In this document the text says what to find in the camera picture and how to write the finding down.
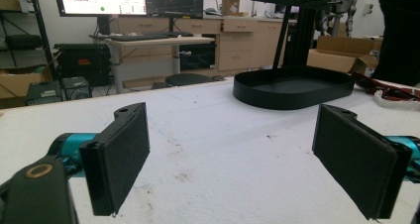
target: oval tray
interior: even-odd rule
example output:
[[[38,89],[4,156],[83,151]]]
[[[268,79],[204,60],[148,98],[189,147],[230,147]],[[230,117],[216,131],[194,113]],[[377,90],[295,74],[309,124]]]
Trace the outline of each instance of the oval tray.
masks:
[[[354,86],[349,74],[296,66],[239,73],[233,93],[252,106],[295,110],[349,96]]]

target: white wall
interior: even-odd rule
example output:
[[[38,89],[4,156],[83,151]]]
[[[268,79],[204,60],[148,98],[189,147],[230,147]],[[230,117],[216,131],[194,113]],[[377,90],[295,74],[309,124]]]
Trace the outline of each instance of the white wall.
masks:
[[[88,35],[95,32],[96,18],[60,17],[55,0],[39,1],[51,47],[54,44],[92,43]],[[373,4],[373,12],[364,16],[363,7],[366,3]],[[358,11],[354,17],[354,37],[382,35],[383,17],[377,0],[359,0],[357,7]],[[204,8],[216,8],[216,0],[204,0]],[[256,2],[258,16],[263,16],[265,10],[273,11],[273,8],[273,4]],[[241,0],[241,12],[251,13],[251,9],[251,0]]]

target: table surface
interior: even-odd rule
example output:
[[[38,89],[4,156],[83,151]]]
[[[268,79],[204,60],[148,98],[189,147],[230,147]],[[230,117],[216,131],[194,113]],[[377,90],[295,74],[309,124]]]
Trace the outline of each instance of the table surface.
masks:
[[[93,216],[85,178],[69,180],[81,223],[377,223],[312,153],[318,106],[244,104],[233,80],[12,109],[0,117],[0,183],[43,157],[63,133],[99,133],[113,112],[146,102],[151,153],[113,217]],[[383,136],[420,137],[420,113],[377,106],[355,88],[327,104]],[[420,185],[404,181],[390,220],[408,224]]]
[[[144,41],[132,41],[132,42],[118,42],[107,40],[106,43],[110,46],[118,47],[153,47],[153,46],[180,46],[180,45],[193,45],[193,44],[206,44],[214,42],[212,38],[203,37],[180,37],[180,38],[169,38],[169,39],[156,39],[156,40],[144,40]]]

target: keyboard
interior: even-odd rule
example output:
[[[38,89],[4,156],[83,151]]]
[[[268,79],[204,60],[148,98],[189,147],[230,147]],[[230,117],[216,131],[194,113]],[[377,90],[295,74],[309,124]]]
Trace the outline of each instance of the keyboard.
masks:
[[[148,41],[148,40],[157,40],[157,39],[168,39],[169,36],[167,35],[158,35],[158,34],[150,34],[150,35],[134,35],[134,36],[109,36],[109,39],[112,41],[117,42],[135,42],[135,41]]]
[[[142,34],[143,35],[165,35],[170,38],[177,38],[178,36],[194,37],[194,35],[189,32],[142,32]]]

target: monitor screen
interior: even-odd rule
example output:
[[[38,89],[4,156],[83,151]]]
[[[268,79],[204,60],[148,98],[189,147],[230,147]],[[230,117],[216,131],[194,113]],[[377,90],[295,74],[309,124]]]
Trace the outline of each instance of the monitor screen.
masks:
[[[56,0],[61,16],[146,15],[146,0]]]
[[[146,0],[148,16],[203,18],[203,0]]]

